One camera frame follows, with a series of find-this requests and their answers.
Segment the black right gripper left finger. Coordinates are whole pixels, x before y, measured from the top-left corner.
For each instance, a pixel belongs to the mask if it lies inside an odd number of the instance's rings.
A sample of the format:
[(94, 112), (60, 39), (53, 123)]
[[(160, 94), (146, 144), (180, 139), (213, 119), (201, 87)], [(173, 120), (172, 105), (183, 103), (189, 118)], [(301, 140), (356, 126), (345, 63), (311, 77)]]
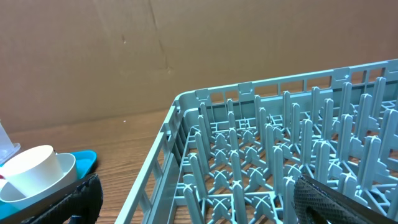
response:
[(58, 190), (6, 218), (1, 223), (96, 223), (103, 204), (103, 189), (98, 174)]

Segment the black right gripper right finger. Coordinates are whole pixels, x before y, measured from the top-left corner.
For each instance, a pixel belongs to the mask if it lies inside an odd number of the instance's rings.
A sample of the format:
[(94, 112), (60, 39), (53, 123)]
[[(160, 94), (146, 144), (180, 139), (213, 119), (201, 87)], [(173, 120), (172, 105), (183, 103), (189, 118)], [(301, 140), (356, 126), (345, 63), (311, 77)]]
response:
[(294, 209), (301, 224), (397, 224), (307, 175), (301, 175), (295, 183)]

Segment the grey dishwasher rack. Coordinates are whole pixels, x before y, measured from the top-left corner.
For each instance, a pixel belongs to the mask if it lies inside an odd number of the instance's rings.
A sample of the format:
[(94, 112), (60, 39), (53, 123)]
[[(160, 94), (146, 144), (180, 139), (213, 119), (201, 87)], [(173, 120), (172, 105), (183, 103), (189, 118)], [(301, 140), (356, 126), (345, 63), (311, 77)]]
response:
[(178, 95), (116, 219), (294, 223), (307, 174), (397, 219), (397, 61)]

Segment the teal serving tray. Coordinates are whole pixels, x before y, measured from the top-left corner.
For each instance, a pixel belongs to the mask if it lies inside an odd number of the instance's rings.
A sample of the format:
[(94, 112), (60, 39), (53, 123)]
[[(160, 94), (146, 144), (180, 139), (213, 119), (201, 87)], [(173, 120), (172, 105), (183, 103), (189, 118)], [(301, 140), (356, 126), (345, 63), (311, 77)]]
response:
[(56, 154), (63, 170), (63, 177), (36, 195), (27, 197), (11, 183), (1, 188), (1, 221), (55, 193), (67, 185), (84, 178), (94, 168), (97, 154), (91, 150)]

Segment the white cup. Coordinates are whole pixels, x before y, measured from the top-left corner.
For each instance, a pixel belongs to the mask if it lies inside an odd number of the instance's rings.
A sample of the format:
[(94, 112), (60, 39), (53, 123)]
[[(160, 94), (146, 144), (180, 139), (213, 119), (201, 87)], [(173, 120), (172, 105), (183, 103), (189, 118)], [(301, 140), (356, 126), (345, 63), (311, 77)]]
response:
[(63, 170), (50, 145), (30, 148), (9, 159), (1, 175), (24, 196), (33, 196), (63, 177)]

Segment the grey saucer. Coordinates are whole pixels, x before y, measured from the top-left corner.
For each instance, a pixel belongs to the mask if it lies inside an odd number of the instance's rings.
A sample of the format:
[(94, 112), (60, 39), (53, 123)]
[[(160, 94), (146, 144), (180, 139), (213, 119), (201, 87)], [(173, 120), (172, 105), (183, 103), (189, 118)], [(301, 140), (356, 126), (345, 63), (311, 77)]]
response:
[(6, 178), (1, 201), (22, 210), (78, 180), (73, 154), (53, 154), (35, 167)]

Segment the clear plastic bin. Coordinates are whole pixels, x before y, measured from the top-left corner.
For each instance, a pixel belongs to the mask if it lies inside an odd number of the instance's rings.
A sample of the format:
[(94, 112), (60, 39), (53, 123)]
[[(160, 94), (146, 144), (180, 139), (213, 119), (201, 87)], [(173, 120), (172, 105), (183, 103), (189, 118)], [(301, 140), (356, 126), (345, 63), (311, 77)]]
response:
[(14, 154), (16, 154), (21, 145), (19, 143), (12, 143), (5, 129), (0, 125), (0, 163), (4, 164)]

